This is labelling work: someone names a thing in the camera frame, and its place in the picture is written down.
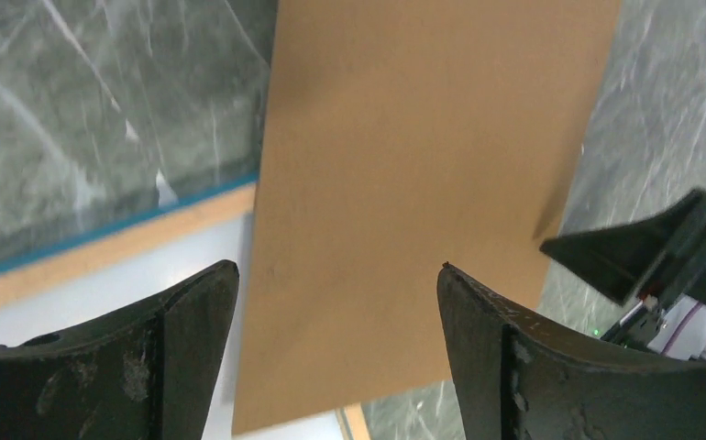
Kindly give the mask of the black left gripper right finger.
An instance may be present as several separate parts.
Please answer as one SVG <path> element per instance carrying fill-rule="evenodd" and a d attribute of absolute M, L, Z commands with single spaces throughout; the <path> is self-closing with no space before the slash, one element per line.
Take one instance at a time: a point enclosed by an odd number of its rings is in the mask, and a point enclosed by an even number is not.
<path fill-rule="evenodd" d="M 706 361 L 578 333 L 451 264 L 437 278 L 469 439 L 706 439 Z"/>

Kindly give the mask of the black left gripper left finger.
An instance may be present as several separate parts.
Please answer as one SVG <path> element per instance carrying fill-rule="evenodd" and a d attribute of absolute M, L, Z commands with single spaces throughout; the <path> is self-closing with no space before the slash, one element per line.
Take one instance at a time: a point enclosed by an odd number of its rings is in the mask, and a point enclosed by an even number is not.
<path fill-rule="evenodd" d="M 199 439 L 237 301 L 222 260 L 93 320 L 0 345 L 0 439 Z"/>

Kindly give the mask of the hot air balloon photo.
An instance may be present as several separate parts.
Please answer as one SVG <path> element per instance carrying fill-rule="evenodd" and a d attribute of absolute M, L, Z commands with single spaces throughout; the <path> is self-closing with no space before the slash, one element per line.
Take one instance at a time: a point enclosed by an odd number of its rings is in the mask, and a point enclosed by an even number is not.
<path fill-rule="evenodd" d="M 203 439 L 232 439 L 233 401 L 240 354 L 243 303 L 252 237 L 252 214 L 243 214 L 202 232 L 0 308 L 0 345 L 77 325 L 160 292 L 220 259 L 235 261 L 242 278 L 222 369 Z M 343 439 L 334 411 L 275 425 L 234 439 Z"/>

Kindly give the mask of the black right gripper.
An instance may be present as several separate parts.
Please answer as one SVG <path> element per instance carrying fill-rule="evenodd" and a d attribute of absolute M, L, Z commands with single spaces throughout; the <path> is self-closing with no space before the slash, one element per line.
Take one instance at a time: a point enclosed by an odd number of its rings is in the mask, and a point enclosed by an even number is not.
<path fill-rule="evenodd" d="M 688 298 L 690 317 L 706 307 L 706 190 L 632 224 L 549 238 L 540 251 L 609 301 L 634 302 L 601 340 L 642 349 L 670 329 L 667 353 L 688 326 L 685 318 L 668 324 L 667 314 Z"/>

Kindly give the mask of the brown cardboard backing board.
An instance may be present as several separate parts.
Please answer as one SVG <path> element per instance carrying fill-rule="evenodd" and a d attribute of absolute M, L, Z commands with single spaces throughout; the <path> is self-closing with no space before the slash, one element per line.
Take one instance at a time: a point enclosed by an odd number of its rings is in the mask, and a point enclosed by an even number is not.
<path fill-rule="evenodd" d="M 233 433 L 447 380 L 451 262 L 538 305 L 617 1 L 282 1 Z"/>

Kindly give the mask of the blue wooden picture frame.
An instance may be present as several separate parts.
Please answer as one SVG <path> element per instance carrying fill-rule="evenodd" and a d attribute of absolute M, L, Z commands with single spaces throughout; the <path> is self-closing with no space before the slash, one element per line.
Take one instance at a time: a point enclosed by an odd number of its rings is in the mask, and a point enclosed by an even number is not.
<path fill-rule="evenodd" d="M 249 181 L 202 199 L 177 203 L 171 198 L 169 185 L 160 182 L 157 215 L 0 272 L 0 308 L 213 225 L 252 214 L 256 189 L 256 183 Z"/>

